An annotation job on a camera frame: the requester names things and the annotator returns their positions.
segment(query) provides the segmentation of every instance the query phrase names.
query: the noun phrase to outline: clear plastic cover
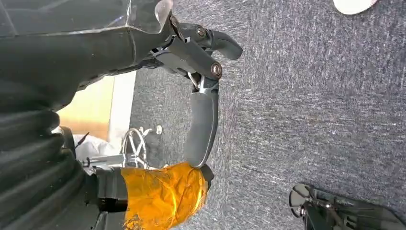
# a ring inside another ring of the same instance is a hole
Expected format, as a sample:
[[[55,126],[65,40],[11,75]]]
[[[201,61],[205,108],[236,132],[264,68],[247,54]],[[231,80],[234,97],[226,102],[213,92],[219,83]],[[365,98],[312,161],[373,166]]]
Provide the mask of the clear plastic cover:
[[[0,0],[0,36],[97,33],[131,27],[159,34],[173,0]]]

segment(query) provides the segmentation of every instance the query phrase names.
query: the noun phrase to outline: gray carpet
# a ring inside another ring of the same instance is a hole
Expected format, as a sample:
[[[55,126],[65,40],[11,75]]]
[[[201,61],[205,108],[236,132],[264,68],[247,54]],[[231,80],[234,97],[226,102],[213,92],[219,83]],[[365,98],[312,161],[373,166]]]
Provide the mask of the gray carpet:
[[[332,1],[178,0],[183,22],[233,36],[243,57],[221,80],[220,126],[206,207],[184,230],[293,230],[295,183],[385,205],[406,219],[406,1],[345,16]],[[137,73],[132,126],[156,165],[182,160],[190,84]]]

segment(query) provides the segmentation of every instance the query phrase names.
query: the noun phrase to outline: gray plastic arm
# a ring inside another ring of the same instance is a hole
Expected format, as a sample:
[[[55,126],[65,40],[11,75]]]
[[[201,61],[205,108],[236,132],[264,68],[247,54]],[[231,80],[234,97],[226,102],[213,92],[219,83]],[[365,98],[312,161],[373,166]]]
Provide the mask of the gray plastic arm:
[[[198,92],[191,95],[192,126],[186,137],[186,161],[195,168],[206,164],[212,150],[218,125],[218,81],[207,86],[202,76]]]

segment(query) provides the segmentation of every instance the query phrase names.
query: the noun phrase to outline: black mount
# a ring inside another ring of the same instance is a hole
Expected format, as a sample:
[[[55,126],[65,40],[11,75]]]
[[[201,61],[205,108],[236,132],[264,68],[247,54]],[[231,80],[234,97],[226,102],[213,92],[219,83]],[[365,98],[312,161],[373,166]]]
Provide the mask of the black mount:
[[[305,230],[406,230],[384,207],[344,198],[296,184],[289,194],[293,215],[303,218]]]

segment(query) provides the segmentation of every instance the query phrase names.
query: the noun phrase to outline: white object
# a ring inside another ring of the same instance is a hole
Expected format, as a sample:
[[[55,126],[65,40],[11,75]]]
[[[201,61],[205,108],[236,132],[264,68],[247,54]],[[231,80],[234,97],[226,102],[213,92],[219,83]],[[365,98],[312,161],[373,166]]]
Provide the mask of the white object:
[[[333,2],[341,13],[353,15],[369,9],[377,0],[333,0]]]
[[[121,148],[123,137],[130,128],[135,75],[136,71],[133,71],[114,77],[108,141],[115,148]]]

